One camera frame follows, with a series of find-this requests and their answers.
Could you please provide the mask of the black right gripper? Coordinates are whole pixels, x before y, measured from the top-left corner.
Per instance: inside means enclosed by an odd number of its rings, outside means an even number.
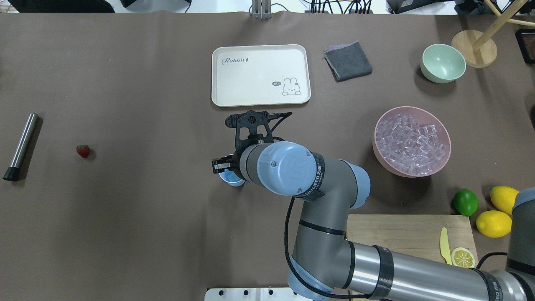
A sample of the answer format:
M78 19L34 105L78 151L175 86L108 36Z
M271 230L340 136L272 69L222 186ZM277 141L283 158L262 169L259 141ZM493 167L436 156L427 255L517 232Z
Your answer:
M252 179L247 170L249 155L250 153L248 152L243 152L241 154L234 152L231 156L215 158L212 160L213 173L218 174L223 173L225 170L231 170L240 179L246 182L251 182Z

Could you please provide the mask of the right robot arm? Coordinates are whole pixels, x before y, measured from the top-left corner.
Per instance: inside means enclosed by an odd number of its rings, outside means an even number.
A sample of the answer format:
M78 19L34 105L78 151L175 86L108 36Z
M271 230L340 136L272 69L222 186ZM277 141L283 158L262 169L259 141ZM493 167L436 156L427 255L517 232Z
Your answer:
M285 250L289 286L309 299L381 301L533 301L534 189L512 210L505 270L461 268L345 238L349 211L369 196L367 172L283 141L249 145L212 160L280 196L303 200L293 253Z

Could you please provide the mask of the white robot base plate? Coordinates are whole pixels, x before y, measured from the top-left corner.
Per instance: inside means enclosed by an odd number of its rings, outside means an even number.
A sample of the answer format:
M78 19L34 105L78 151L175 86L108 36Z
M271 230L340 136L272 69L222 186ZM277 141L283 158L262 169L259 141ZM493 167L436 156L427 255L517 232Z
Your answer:
M205 301L309 301L289 287L275 288L212 288Z

